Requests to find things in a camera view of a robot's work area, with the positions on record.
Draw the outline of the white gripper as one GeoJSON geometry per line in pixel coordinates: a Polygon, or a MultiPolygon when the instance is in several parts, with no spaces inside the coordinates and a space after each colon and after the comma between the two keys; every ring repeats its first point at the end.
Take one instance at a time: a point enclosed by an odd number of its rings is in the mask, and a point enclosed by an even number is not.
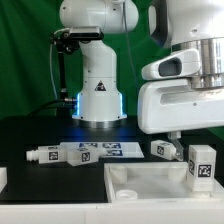
{"type": "Polygon", "coordinates": [[[169,132],[176,159],[183,161],[179,131],[224,126],[224,88],[193,90],[188,79],[147,82],[139,92],[137,117],[146,134],[169,132]]]}

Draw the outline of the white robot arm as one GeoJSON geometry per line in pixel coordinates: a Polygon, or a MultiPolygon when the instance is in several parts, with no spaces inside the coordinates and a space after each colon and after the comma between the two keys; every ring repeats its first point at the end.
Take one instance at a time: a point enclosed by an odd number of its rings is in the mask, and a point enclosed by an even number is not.
{"type": "MultiPolygon", "coordinates": [[[[124,118],[118,58],[99,36],[132,31],[138,19],[133,0],[63,0],[61,23],[83,56],[74,119],[98,125],[124,118]]],[[[224,0],[152,0],[148,31],[170,53],[150,59],[141,48],[130,54],[145,82],[138,92],[139,128],[158,134],[224,126],[224,0]]]]}

